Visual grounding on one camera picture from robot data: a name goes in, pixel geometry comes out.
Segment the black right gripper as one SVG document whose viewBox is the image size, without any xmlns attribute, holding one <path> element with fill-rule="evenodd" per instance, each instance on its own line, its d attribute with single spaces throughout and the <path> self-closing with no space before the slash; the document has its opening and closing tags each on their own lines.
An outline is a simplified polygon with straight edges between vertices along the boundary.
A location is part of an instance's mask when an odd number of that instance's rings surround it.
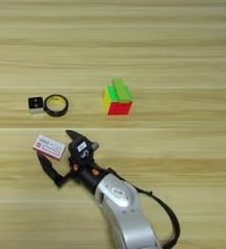
<svg viewBox="0 0 226 249">
<path fill-rule="evenodd" d="M 74 130 L 66 130 L 66 133 L 73 143 L 78 143 L 79 141 L 84 140 L 84 136 Z M 59 188 L 69 179 L 73 179 L 77 183 L 83 184 L 92 194 L 94 194 L 96 187 L 103 178 L 103 170 L 97 167 L 94 163 L 81 166 L 75 160 L 69 158 L 70 171 L 65 176 L 61 176 L 53 168 L 53 165 L 48 158 L 41 153 L 37 153 L 37 157 L 43 170 Z"/>
</svg>

